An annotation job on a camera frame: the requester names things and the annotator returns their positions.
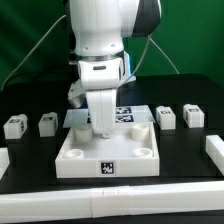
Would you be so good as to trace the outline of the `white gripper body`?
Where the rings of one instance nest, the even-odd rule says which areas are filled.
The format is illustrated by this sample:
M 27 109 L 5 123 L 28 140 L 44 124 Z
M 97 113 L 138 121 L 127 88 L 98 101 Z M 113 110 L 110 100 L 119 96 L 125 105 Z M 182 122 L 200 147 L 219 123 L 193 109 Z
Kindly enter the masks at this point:
M 79 61 L 78 69 L 93 131 L 110 134 L 115 125 L 116 97 L 123 74 L 123 60 Z

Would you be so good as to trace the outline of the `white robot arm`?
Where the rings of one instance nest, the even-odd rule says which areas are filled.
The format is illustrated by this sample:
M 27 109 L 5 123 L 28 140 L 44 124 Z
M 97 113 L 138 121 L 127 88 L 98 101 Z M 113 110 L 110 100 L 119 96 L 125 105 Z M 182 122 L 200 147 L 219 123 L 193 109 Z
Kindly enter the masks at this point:
M 160 0 L 67 0 L 79 78 L 71 85 L 74 107 L 86 102 L 92 129 L 107 138 L 115 125 L 117 90 L 134 72 L 124 37 L 150 37 L 161 19 Z

